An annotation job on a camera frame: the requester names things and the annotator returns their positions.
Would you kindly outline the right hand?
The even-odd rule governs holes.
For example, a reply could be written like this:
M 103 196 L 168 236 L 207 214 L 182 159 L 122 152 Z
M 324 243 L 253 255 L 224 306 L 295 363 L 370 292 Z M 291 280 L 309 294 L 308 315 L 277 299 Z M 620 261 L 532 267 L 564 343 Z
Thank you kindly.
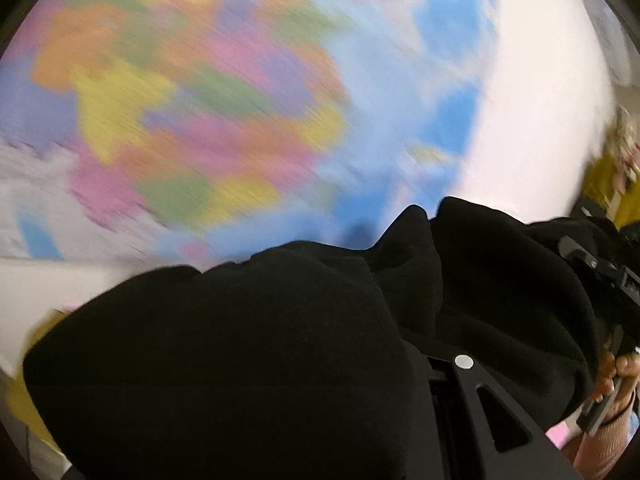
M 603 348 L 597 379 L 588 400 L 602 402 L 606 396 L 613 399 L 604 416 L 604 422 L 610 422 L 626 411 L 634 397 L 634 389 L 639 382 L 639 372 L 638 353 L 631 352 L 616 358 L 608 347 Z

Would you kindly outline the pink sleeve forearm right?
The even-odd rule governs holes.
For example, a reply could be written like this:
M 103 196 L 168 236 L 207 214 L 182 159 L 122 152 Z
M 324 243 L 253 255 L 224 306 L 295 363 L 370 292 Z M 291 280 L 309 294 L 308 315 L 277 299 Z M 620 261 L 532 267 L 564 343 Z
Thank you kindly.
M 613 469 L 630 442 L 634 420 L 634 398 L 616 417 L 603 424 L 593 437 L 578 434 L 563 448 L 563 453 L 584 479 L 604 479 Z

